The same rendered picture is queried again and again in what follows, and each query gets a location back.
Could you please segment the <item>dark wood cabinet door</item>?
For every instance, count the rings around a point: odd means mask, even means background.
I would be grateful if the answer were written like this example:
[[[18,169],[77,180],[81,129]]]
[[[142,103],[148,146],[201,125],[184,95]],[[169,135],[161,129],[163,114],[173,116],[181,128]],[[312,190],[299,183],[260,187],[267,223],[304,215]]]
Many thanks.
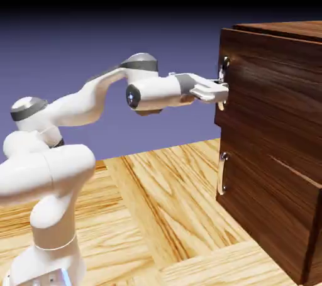
[[[257,130],[222,129],[219,202],[294,282],[322,282],[322,163]]]
[[[221,128],[257,130],[322,163],[322,41],[224,29],[230,94]]]

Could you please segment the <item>dark wood cabinet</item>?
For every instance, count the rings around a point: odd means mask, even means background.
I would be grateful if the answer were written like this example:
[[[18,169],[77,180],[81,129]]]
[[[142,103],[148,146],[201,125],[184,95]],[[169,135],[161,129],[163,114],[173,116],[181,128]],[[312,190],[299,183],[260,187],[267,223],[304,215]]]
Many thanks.
[[[235,25],[234,27],[232,27],[230,29],[242,30],[242,31],[255,31],[257,33],[266,33],[266,34],[278,35],[278,36],[291,36],[291,37],[294,37],[297,39],[304,39],[304,40],[320,40],[320,41],[322,41],[322,21],[298,21],[298,22],[283,22],[283,23],[239,24],[239,25]]]

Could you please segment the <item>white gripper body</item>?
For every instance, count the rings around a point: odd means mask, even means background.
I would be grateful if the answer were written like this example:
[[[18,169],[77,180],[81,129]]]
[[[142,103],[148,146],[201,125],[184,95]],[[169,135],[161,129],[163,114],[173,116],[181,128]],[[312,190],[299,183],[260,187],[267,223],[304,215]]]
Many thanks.
[[[204,77],[196,74],[189,74],[195,81],[196,84],[190,90],[190,93],[200,99],[202,102],[224,102],[228,98],[229,89],[222,85],[217,84],[212,80],[205,79]]]

